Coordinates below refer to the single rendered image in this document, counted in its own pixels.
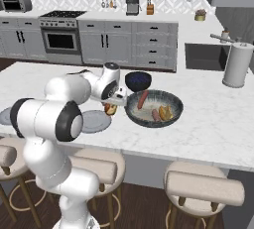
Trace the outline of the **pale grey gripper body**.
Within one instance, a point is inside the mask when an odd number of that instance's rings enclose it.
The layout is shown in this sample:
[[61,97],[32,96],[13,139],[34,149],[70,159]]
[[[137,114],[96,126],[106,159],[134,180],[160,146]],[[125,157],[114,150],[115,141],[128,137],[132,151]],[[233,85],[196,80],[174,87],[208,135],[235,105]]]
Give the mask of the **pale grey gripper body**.
[[91,96],[92,100],[109,103],[117,106],[125,106],[127,104],[127,97],[119,98],[119,97],[110,97],[108,99],[99,99],[94,96]]

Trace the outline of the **grey plate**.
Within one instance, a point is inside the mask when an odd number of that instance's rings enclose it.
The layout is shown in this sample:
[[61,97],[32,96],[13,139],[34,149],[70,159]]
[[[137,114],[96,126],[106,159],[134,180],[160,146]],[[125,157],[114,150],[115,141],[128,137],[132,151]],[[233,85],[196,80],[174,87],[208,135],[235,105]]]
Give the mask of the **grey plate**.
[[82,113],[83,127],[85,134],[102,132],[111,124],[111,117],[101,110],[89,110]]

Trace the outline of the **red sausage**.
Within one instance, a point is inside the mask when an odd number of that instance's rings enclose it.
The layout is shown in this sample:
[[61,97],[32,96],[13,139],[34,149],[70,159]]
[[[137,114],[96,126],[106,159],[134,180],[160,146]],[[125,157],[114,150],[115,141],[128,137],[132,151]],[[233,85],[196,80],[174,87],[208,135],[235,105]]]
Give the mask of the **red sausage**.
[[161,122],[161,118],[157,109],[152,110],[152,116],[155,122]]
[[138,105],[137,105],[137,108],[138,108],[139,110],[142,108],[142,106],[143,106],[143,104],[144,104],[144,102],[145,102],[145,100],[146,100],[146,98],[147,98],[147,96],[148,96],[148,93],[149,93],[149,91],[148,91],[148,90],[145,90],[145,91],[143,92],[142,96],[140,97],[139,102],[138,102]]

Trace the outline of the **dark blue bowl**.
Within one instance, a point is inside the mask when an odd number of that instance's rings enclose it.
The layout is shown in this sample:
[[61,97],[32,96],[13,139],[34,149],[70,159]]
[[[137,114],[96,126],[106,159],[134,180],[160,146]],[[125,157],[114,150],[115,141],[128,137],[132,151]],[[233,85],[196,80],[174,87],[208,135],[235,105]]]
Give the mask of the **dark blue bowl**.
[[146,90],[152,83],[152,76],[145,71],[132,71],[125,75],[125,84],[133,92]]

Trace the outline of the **large grey bowl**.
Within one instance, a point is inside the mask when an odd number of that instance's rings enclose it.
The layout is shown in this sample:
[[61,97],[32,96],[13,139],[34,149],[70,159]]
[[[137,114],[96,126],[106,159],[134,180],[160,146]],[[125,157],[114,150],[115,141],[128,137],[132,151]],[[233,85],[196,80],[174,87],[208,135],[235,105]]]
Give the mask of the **large grey bowl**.
[[[148,91],[148,96],[140,110],[137,105],[144,91],[135,92],[128,96],[127,105],[125,106],[127,116],[136,124],[147,128],[163,128],[175,123],[184,110],[184,104],[181,99],[163,90],[149,89]],[[169,121],[161,119],[161,122],[155,122],[152,110],[157,109],[159,112],[161,106],[168,105],[171,106],[173,118]]]

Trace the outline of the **grey base cupboards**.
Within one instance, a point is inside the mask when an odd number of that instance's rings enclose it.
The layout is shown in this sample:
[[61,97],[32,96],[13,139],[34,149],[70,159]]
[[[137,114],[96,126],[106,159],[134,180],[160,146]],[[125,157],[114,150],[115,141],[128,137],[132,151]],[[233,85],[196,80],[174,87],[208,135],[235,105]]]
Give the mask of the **grey base cupboards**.
[[37,17],[1,17],[0,32],[7,57],[32,60],[47,59]]
[[85,63],[177,71],[178,23],[79,20]]

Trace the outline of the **beige stool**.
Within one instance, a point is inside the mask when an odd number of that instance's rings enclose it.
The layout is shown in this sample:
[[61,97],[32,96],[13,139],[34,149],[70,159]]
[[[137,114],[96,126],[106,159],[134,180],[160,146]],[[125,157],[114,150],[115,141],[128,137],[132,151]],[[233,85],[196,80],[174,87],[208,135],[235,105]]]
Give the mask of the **beige stool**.
[[195,219],[194,229],[213,229],[226,205],[241,206],[245,190],[241,181],[229,179],[212,166],[172,162],[165,171],[164,189],[170,201],[166,228],[175,229],[179,211]]
[[[32,201],[30,191],[24,181],[24,174],[29,170],[23,159],[24,146],[24,139],[0,138],[0,198],[14,222],[17,221],[15,211],[24,212],[30,210],[33,214],[36,225],[41,228],[42,223],[36,210],[36,204]],[[19,186],[21,187],[25,199],[28,202],[28,208],[14,207],[11,198],[7,197],[1,182],[12,179],[18,180]]]
[[92,207],[96,209],[96,198],[107,197],[109,221],[100,224],[101,229],[115,229],[115,221],[121,213],[121,184],[126,173],[124,157],[115,152],[95,149],[80,149],[70,156],[74,167],[94,172],[98,175],[100,186],[92,199]]

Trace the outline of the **grey coffee machine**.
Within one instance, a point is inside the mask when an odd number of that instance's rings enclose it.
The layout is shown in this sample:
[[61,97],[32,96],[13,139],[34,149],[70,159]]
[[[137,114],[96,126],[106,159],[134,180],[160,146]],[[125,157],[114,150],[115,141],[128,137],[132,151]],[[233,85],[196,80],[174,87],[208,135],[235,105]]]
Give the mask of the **grey coffee machine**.
[[140,0],[126,0],[126,5],[127,16],[137,16],[139,14],[139,11],[141,10]]

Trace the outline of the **black hob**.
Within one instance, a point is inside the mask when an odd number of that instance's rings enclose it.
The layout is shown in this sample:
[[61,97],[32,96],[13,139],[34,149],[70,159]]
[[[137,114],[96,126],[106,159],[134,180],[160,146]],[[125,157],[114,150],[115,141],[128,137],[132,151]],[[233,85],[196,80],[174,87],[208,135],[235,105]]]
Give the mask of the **black hob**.
[[54,10],[52,12],[49,12],[47,14],[44,14],[40,17],[43,18],[77,18],[83,14],[85,14],[87,11],[61,11],[61,10]]

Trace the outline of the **dark sink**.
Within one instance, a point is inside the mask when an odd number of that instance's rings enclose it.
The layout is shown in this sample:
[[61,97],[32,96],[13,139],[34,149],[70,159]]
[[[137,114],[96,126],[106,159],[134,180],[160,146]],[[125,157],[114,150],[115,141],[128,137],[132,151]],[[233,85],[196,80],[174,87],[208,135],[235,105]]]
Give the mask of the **dark sink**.
[[186,68],[224,71],[230,46],[185,44]]

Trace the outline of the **potted plant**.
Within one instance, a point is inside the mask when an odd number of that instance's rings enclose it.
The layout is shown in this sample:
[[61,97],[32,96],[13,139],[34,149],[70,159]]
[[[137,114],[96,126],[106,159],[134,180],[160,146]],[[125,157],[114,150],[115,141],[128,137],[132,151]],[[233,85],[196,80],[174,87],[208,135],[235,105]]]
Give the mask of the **potted plant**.
[[206,11],[204,9],[199,9],[195,11],[194,19],[196,21],[204,21],[206,17]]

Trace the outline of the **pale grey tap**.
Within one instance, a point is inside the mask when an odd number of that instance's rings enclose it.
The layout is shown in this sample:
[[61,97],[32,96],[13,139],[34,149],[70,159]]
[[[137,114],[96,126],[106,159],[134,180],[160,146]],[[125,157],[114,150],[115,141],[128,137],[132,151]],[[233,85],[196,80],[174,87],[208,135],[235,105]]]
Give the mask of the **pale grey tap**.
[[214,38],[214,39],[221,40],[223,42],[228,42],[228,43],[241,43],[241,38],[237,38],[235,40],[232,40],[228,36],[226,36],[225,34],[226,33],[223,33],[223,32],[220,36],[216,35],[216,34],[210,34],[210,37]]

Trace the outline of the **white paper towel roll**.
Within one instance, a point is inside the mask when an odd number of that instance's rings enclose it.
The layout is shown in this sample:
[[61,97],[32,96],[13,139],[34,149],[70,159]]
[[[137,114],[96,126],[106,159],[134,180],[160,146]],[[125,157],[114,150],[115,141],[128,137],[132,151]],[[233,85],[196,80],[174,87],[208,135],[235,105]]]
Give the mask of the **white paper towel roll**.
[[233,43],[229,50],[222,83],[228,87],[241,88],[249,68],[254,46],[248,43]]

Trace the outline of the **grey toaster oven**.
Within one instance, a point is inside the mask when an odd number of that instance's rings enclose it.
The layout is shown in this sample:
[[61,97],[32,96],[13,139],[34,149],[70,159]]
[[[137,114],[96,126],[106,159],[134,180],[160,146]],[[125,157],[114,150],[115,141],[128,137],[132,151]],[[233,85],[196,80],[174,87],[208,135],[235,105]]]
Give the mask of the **grey toaster oven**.
[[29,12],[33,9],[31,0],[1,0],[5,12]]

